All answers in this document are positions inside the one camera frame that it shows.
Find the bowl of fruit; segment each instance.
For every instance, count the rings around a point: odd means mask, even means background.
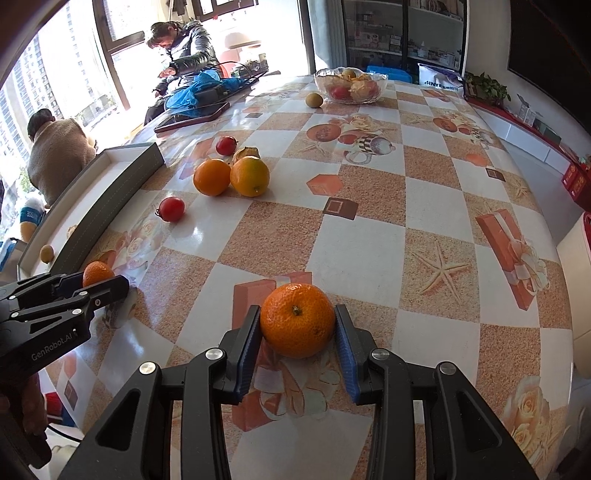
[[[365,73],[350,67],[318,70],[314,80],[318,90],[330,100],[355,105],[375,102],[388,84],[386,75]]]

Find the open tray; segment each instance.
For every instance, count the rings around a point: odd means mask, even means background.
[[[18,279],[47,271],[78,271],[113,218],[162,165],[164,159],[155,143],[103,150],[60,195],[35,230],[18,262]],[[43,245],[51,245],[55,253],[49,265],[39,260]]]

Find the dining table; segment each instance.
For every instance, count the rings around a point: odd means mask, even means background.
[[[388,81],[367,105],[305,97],[313,76],[267,76],[217,119],[156,142],[165,165],[93,247],[132,288],[115,319],[47,367],[88,432],[144,362],[185,364],[240,327],[278,286],[318,286],[376,344],[413,364],[457,365],[544,479],[565,431],[573,365],[569,298],[544,216],[503,144],[461,92]],[[234,137],[256,147],[268,190],[199,193],[193,173]],[[176,196],[184,216],[155,211]],[[364,479],[373,406],[356,406],[334,340],[305,359],[259,354],[248,393],[222,406],[233,480]],[[179,478],[175,403],[172,478]],[[414,402],[416,478],[425,420]]]

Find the black tv screen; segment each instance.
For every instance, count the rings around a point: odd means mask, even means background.
[[[583,3],[511,0],[508,69],[554,99],[591,135],[591,37]]]

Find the black puffer jacket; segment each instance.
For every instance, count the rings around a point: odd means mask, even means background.
[[[212,46],[212,39],[199,20],[186,24],[177,34],[170,49],[163,54],[170,61],[169,67],[176,69],[174,77],[163,79],[154,90],[162,95],[177,88],[188,87],[195,74],[205,67],[213,67],[221,74],[218,59]]]

